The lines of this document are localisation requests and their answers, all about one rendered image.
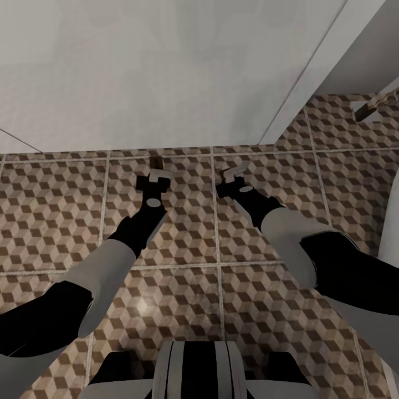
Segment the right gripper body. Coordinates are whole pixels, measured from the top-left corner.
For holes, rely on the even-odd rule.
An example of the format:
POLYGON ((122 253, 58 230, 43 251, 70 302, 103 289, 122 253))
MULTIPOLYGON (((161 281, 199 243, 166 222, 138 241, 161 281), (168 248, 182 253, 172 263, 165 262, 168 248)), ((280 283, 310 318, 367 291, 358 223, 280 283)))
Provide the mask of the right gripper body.
POLYGON ((221 183, 220 185, 216 186, 216 191, 218 193, 219 198, 225 198, 227 196, 231 196, 231 189, 235 185, 242 185, 244 184, 243 177, 239 176, 235 178, 235 181, 230 183, 221 183))

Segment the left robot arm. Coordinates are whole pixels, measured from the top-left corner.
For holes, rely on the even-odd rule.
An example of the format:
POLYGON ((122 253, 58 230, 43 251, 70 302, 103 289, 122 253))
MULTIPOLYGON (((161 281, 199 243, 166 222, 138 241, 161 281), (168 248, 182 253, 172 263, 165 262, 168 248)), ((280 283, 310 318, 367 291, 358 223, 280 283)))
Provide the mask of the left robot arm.
POLYGON ((161 201, 176 172, 137 176, 142 206, 122 219, 101 246, 59 277, 39 298, 0 314, 0 399, 19 399, 76 338, 103 321, 141 250, 164 224, 161 201))

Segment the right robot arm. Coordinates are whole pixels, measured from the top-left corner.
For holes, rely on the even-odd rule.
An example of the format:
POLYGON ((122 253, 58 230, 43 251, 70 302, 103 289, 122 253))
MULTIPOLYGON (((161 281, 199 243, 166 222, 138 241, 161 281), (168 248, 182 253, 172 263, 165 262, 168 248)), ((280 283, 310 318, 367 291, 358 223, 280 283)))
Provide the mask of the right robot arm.
POLYGON ((399 376, 399 268, 361 251, 338 229, 301 216, 246 185, 240 165, 216 186, 269 241, 300 285, 317 290, 399 376))

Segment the robot trunk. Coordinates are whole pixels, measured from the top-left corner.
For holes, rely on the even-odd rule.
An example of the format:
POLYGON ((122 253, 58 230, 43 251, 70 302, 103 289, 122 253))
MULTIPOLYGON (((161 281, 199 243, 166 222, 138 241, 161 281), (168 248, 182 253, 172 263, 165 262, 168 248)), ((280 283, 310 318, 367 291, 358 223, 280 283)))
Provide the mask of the robot trunk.
POLYGON ((165 341, 158 353, 152 399, 247 399, 234 341, 165 341))

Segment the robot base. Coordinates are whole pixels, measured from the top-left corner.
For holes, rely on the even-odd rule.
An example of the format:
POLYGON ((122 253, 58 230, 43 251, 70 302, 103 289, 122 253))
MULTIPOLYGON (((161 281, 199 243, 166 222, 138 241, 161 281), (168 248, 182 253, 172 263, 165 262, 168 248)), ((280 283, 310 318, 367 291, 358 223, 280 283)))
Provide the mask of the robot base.
MULTIPOLYGON (((322 399, 288 352, 269 354, 269 380, 258 380, 253 371, 244 372, 247 399, 322 399)), ((154 373, 146 371, 142 380, 130 381, 130 353, 111 352, 77 399, 152 399, 154 373)))

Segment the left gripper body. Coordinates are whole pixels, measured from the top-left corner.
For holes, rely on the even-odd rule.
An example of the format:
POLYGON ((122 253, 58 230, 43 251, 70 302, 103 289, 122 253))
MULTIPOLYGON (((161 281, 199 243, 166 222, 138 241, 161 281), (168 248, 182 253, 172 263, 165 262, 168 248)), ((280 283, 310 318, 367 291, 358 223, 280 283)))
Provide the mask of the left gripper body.
POLYGON ((169 187, 168 178, 158 178, 157 182, 149 181, 148 176, 137 176, 136 188, 137 190, 142 190, 143 193, 148 189, 158 190, 161 193, 166 193, 169 187))

